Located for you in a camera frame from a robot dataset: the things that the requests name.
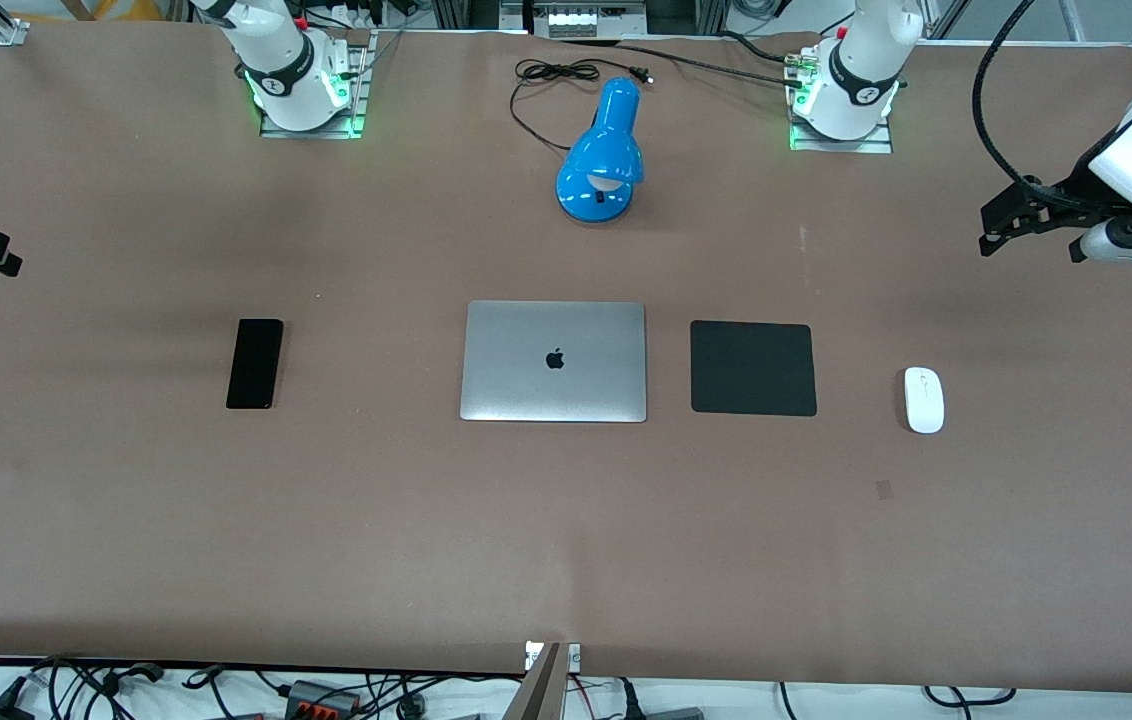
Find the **white computer mouse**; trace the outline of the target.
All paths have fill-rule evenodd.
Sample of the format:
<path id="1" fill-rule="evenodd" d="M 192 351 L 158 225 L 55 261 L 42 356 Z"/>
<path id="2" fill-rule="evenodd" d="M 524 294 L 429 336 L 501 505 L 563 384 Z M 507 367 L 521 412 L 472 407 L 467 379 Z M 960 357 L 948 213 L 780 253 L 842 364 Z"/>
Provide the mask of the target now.
<path id="1" fill-rule="evenodd" d="M 931 436 L 944 428 L 946 404 L 944 384 L 936 370 L 909 366 L 903 375 L 906 425 L 914 432 Z"/>

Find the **black red power strip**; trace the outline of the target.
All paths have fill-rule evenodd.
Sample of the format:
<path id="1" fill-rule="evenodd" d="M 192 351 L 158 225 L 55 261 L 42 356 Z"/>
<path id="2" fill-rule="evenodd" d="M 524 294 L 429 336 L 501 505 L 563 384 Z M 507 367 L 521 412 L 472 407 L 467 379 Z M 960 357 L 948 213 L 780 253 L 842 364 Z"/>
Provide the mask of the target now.
<path id="1" fill-rule="evenodd" d="M 295 680 L 288 691 L 283 720 L 352 720 L 360 708 L 355 691 Z"/>

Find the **black smartphone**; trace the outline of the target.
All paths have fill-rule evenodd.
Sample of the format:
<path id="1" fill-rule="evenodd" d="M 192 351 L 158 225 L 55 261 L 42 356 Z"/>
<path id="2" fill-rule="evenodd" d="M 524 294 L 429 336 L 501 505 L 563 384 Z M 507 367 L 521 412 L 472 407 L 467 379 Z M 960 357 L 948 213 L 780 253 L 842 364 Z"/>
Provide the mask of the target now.
<path id="1" fill-rule="evenodd" d="M 231 410 L 266 410 L 274 402 L 284 323 L 275 318 L 238 320 L 226 392 Z"/>

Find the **grey control box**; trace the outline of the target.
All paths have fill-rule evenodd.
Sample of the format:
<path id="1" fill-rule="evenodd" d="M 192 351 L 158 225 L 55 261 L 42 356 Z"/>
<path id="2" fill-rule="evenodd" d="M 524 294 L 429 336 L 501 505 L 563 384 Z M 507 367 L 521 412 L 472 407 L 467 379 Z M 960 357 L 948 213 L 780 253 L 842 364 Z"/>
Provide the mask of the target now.
<path id="1" fill-rule="evenodd" d="M 645 0 L 531 0 L 537 36 L 554 40 L 618 41 L 645 35 Z"/>

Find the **blue desk lamp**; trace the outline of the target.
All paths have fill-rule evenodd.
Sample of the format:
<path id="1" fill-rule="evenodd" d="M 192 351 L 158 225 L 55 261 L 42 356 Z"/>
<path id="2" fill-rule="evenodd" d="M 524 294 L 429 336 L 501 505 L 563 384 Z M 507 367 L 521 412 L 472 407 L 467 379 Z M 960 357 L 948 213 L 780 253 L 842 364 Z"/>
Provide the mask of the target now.
<path id="1" fill-rule="evenodd" d="M 586 224 L 615 222 L 629 211 L 644 181 L 642 149 L 634 136 L 642 91 L 627 77 L 608 79 L 595 114 L 571 146 L 554 183 L 558 205 Z"/>

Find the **silver closed laptop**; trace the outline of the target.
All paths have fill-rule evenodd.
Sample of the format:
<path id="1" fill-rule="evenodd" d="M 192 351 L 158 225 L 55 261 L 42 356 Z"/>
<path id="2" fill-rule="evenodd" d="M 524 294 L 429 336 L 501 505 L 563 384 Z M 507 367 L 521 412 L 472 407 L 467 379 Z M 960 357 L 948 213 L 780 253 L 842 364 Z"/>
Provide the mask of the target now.
<path id="1" fill-rule="evenodd" d="M 471 301 L 460 418 L 643 423 L 645 318 L 638 302 Z"/>

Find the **black mouse pad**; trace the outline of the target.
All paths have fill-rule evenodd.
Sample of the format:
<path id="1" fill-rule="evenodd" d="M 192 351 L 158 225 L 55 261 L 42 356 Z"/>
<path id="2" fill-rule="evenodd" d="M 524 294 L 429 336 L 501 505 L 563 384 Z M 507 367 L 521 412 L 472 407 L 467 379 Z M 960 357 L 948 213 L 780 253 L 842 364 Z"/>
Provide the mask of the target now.
<path id="1" fill-rule="evenodd" d="M 808 325 L 691 322 L 691 409 L 735 415 L 816 415 Z"/>

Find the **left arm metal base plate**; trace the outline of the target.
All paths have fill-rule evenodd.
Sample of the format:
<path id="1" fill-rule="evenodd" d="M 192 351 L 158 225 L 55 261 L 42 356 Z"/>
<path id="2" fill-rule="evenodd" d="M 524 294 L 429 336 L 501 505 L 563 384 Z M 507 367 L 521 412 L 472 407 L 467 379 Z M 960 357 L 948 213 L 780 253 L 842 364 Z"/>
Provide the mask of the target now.
<path id="1" fill-rule="evenodd" d="M 837 45 L 837 38 L 822 38 L 804 48 L 799 63 L 784 70 L 784 77 L 796 82 L 786 91 L 790 149 L 889 154 L 889 114 L 900 79 L 849 79 L 844 87 L 832 61 Z"/>

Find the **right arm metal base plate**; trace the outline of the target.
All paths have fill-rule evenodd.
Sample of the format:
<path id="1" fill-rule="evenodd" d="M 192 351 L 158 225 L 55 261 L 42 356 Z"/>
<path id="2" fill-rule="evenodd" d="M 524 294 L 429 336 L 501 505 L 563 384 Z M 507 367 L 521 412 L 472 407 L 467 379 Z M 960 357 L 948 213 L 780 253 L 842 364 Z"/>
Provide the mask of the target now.
<path id="1" fill-rule="evenodd" d="M 332 113 L 319 126 L 310 129 L 288 129 L 275 123 L 273 117 L 258 109 L 259 136 L 263 138 L 321 138 L 321 140 L 354 140 L 365 131 L 368 102 L 374 77 L 374 60 L 378 58 L 380 33 L 366 35 L 361 44 L 331 36 L 321 50 L 321 65 L 316 82 L 321 83 L 324 104 Z"/>

